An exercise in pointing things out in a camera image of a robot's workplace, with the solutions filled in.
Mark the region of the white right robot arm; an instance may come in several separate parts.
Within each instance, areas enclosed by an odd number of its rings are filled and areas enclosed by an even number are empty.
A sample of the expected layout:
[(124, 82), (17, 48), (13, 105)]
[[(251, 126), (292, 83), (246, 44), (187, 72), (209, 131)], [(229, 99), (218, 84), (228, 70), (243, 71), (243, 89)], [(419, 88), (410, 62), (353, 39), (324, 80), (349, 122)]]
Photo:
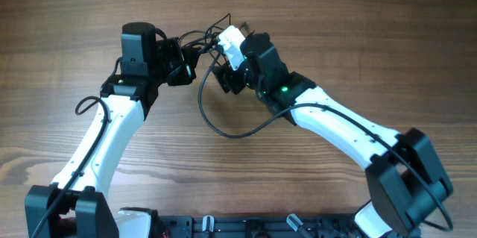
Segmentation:
[(443, 209), (453, 186), (422, 131), (401, 134), (339, 104), (314, 81), (289, 72), (266, 33), (244, 36), (231, 26), (218, 44), (227, 64), (213, 73), (224, 92), (254, 90), (273, 115), (323, 137), (364, 170), (370, 200), (353, 219), (363, 234), (408, 236)]

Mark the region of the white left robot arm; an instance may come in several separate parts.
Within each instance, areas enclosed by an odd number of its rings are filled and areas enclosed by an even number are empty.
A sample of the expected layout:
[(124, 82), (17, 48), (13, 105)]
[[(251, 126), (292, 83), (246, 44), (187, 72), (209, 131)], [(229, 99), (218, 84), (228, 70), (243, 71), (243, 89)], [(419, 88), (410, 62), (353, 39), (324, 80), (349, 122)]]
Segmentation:
[(158, 212), (126, 207), (111, 212), (107, 195), (130, 139), (143, 125), (162, 84), (190, 84), (200, 57), (148, 22), (121, 28), (121, 52), (99, 95), (79, 101), (76, 115), (97, 107), (69, 162), (48, 186), (25, 197), (30, 237), (166, 237)]

